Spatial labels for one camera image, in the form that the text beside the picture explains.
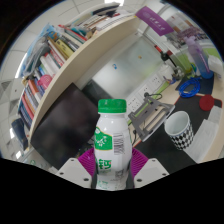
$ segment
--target cable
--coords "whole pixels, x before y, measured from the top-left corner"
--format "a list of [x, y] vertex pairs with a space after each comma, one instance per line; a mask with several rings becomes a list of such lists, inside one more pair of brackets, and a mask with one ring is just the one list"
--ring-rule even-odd
[[[184, 97], [184, 98], [189, 98], [189, 97], [196, 95], [201, 88], [200, 82], [198, 81], [199, 79], [200, 78], [191, 78], [190, 80], [186, 81], [183, 85], [181, 85], [181, 87], [179, 88], [180, 96]], [[194, 88], [190, 92], [184, 93], [184, 90], [189, 85], [194, 85]]]

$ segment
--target wooden shelf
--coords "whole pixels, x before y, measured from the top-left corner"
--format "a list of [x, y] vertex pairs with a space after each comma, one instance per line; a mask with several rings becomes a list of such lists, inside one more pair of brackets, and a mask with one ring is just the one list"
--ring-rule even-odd
[[114, 45], [136, 32], [139, 24], [140, 20], [134, 16], [114, 23], [93, 36], [69, 57], [51, 81], [39, 103], [30, 128], [30, 139], [43, 116], [62, 92], [71, 83], [76, 83]]

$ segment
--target blue object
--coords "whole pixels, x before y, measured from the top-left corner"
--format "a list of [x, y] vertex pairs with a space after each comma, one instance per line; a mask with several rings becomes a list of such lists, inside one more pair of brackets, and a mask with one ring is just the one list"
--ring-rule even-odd
[[[192, 97], [192, 96], [196, 95], [201, 88], [200, 82], [198, 81], [199, 79], [200, 78], [191, 78], [190, 80], [186, 81], [183, 85], [181, 85], [180, 88], [179, 88], [180, 96], [184, 97], [184, 98], [189, 98], [189, 97]], [[190, 92], [184, 93], [184, 90], [189, 85], [193, 85], [194, 88]]]
[[195, 36], [189, 38], [184, 37], [186, 44], [188, 45], [188, 51], [194, 59], [197, 68], [199, 69], [201, 76], [205, 79], [211, 79], [213, 72], [208, 67], [208, 57], [203, 52], [202, 47], [195, 41]]

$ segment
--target purple sign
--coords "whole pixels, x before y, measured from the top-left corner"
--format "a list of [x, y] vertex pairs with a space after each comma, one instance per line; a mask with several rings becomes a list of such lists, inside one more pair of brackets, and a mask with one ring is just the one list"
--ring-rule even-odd
[[147, 6], [140, 9], [136, 16], [147, 23], [159, 36], [173, 32], [173, 28]]

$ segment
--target red object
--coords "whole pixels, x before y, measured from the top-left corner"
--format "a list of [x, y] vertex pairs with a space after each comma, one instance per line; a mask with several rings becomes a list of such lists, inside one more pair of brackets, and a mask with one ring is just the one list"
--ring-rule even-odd
[[204, 111], [209, 111], [214, 106], [215, 100], [211, 95], [201, 97], [199, 101], [200, 108]]
[[169, 56], [171, 56], [173, 53], [169, 50], [169, 51], [167, 51], [167, 54], [168, 54]]
[[162, 51], [157, 45], [154, 46], [159, 53]]

